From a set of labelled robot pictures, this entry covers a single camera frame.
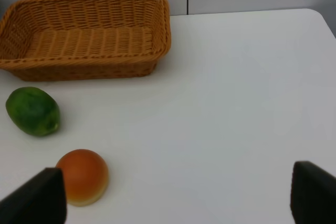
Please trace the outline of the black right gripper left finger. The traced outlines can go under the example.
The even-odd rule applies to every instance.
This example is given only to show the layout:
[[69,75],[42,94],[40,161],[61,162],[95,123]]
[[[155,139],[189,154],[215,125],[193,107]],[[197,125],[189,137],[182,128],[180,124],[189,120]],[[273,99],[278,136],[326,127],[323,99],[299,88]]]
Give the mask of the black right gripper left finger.
[[1,223],[59,223],[67,219],[62,171],[45,168],[1,200]]

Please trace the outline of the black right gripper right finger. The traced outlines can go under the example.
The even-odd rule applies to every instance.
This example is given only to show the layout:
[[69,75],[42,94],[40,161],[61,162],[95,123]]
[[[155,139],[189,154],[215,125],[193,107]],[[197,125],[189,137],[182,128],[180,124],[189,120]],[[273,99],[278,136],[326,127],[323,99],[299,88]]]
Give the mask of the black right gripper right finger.
[[290,209],[296,224],[335,224],[335,177],[312,162],[295,162]]

